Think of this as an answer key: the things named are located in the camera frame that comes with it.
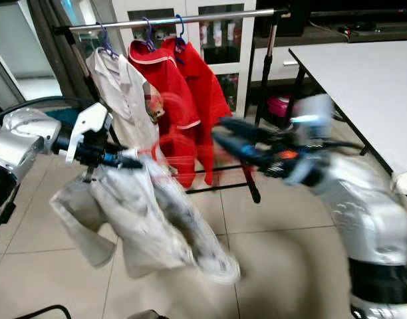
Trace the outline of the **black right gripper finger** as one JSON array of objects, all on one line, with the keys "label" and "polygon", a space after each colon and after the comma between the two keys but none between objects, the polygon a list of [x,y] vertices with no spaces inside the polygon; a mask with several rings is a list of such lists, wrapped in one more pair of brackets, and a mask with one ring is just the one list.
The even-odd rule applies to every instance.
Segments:
[{"label": "black right gripper finger", "polygon": [[231,136],[231,134],[222,132],[213,133],[213,139],[227,153],[238,160],[258,167],[261,173],[274,173],[273,158],[266,151],[257,148],[256,144],[259,141],[269,144],[273,136],[274,133],[259,133],[247,140],[243,136]]},{"label": "black right gripper finger", "polygon": [[232,118],[231,116],[222,116],[222,118],[219,119],[219,125],[223,128],[227,128],[227,130],[234,134],[234,136],[238,136],[254,143],[269,143],[277,137],[277,132],[275,130],[260,128],[244,120]]}]

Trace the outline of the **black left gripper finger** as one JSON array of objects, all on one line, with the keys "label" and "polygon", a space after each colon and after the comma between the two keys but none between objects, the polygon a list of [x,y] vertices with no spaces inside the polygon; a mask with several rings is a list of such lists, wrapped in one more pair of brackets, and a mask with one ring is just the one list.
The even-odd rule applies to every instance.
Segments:
[{"label": "black left gripper finger", "polygon": [[127,157],[119,153],[109,154],[109,166],[115,168],[142,168],[142,162],[134,157]]}]

